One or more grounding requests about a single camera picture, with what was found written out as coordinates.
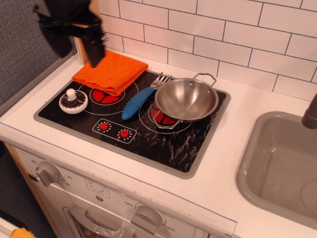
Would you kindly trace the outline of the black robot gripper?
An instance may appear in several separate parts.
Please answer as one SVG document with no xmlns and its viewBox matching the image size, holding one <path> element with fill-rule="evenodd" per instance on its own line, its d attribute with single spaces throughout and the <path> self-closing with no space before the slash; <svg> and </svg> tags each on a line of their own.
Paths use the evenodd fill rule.
<svg viewBox="0 0 317 238">
<path fill-rule="evenodd" d="M 81 37 L 92 67 L 105 57 L 106 36 L 101 20 L 89 9 L 90 0 L 46 0 L 33 6 L 39 17 L 39 27 L 61 58 L 72 51 L 69 36 Z"/>
</svg>

